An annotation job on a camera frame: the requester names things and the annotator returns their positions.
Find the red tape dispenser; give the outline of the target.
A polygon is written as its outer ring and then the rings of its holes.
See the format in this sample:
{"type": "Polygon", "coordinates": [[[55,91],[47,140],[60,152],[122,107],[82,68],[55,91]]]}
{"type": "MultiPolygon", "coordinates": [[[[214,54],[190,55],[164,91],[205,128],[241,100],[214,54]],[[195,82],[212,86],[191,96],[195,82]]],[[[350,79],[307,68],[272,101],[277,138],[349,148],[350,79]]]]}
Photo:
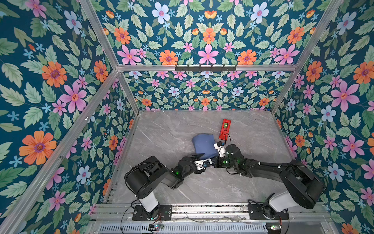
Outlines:
{"type": "Polygon", "coordinates": [[[222,123],[222,126],[221,126],[221,130],[220,130],[220,134],[219,134],[219,139],[220,140],[228,140],[228,138],[229,138],[229,131],[230,131],[230,125],[231,125],[231,121],[230,120],[227,120],[227,119],[223,120],[223,123],[222,123]]]}

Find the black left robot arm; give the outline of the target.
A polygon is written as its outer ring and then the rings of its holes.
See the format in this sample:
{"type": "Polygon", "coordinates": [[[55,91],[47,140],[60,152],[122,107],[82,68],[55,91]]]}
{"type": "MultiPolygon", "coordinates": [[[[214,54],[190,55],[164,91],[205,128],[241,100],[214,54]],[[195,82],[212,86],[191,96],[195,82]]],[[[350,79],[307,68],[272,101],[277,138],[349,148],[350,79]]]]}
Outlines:
{"type": "Polygon", "coordinates": [[[191,174],[201,174],[212,165],[210,159],[198,156],[183,157],[173,168],[168,168],[155,156],[132,167],[124,176],[127,188],[135,195],[143,210],[150,216],[158,213],[160,203],[154,190],[163,183],[170,189],[177,189],[191,174]]]}

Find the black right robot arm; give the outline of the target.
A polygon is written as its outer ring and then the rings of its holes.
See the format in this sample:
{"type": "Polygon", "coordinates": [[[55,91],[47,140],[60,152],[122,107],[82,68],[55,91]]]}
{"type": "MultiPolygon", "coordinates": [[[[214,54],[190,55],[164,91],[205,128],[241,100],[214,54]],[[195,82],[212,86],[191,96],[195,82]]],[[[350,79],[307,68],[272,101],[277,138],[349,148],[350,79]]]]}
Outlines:
{"type": "Polygon", "coordinates": [[[277,212],[296,206],[311,210],[326,188],[317,175],[297,160],[268,163],[248,159],[235,144],[218,149],[212,163],[216,168],[233,169],[236,175],[242,177],[266,178],[283,183],[286,191],[271,195],[265,202],[277,212]]]}

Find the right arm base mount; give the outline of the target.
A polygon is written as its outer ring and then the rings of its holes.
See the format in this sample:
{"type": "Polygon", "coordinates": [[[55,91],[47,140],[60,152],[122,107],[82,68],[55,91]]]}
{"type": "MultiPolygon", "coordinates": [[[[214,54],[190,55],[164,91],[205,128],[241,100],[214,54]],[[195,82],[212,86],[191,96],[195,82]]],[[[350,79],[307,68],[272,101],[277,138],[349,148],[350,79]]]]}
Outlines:
{"type": "Polygon", "coordinates": [[[248,213],[252,220],[268,219],[268,220],[288,220],[289,212],[287,209],[277,212],[270,206],[270,199],[275,193],[272,193],[264,203],[258,203],[252,199],[248,199],[248,213]]]}

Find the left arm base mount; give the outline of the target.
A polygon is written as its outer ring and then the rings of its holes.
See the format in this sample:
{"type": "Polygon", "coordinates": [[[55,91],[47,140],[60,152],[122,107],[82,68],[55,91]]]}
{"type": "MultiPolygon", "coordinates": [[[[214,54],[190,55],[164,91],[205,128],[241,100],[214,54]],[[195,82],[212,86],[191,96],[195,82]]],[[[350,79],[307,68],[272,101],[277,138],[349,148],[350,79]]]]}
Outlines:
{"type": "Polygon", "coordinates": [[[172,216],[172,205],[158,205],[150,212],[147,212],[142,205],[136,205],[133,212],[133,221],[169,221],[172,216]]]}

